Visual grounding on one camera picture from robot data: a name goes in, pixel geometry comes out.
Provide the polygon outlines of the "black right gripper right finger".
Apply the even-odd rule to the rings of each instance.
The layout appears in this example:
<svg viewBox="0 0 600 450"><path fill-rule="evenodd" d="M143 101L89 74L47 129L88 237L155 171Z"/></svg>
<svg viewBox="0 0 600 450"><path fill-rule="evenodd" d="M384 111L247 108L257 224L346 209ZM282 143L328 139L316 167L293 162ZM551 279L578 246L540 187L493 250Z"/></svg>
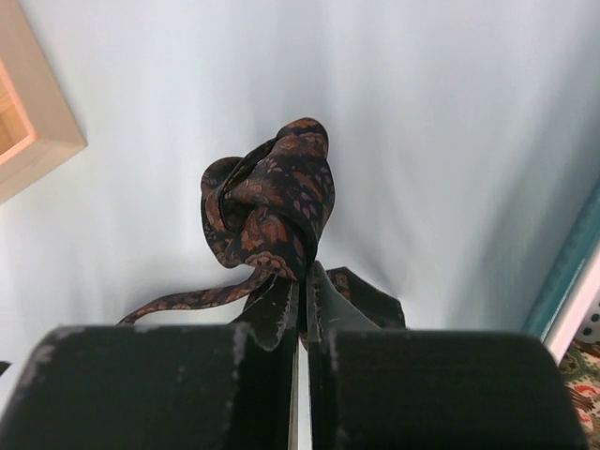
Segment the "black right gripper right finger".
<svg viewBox="0 0 600 450"><path fill-rule="evenodd" d="M556 363L535 337L381 328L367 292L306 278L316 449L584 449Z"/></svg>

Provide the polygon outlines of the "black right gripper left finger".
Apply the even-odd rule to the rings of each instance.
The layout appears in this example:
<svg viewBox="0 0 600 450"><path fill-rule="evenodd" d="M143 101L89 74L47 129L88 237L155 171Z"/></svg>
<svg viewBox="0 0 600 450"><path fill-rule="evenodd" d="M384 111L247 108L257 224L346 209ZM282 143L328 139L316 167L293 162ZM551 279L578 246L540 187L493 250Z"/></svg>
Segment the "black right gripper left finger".
<svg viewBox="0 0 600 450"><path fill-rule="evenodd" d="M275 279L233 322L68 326L31 352L12 449L294 449L299 287Z"/></svg>

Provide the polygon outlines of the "dark paisley tie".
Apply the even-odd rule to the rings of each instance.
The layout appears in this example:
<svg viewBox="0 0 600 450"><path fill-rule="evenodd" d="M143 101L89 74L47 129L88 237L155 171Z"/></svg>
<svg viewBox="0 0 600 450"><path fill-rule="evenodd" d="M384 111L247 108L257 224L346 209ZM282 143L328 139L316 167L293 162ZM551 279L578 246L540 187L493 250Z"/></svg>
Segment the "dark paisley tie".
<svg viewBox="0 0 600 450"><path fill-rule="evenodd" d="M200 217L207 246L227 268L251 268L233 285L160 296L119 320L133 325L150 314L246 303L237 320L257 345L273 351L293 317L297 290L316 262L332 216L336 188L329 137L316 119L301 117L244 157L211 163L200 181Z"/></svg>

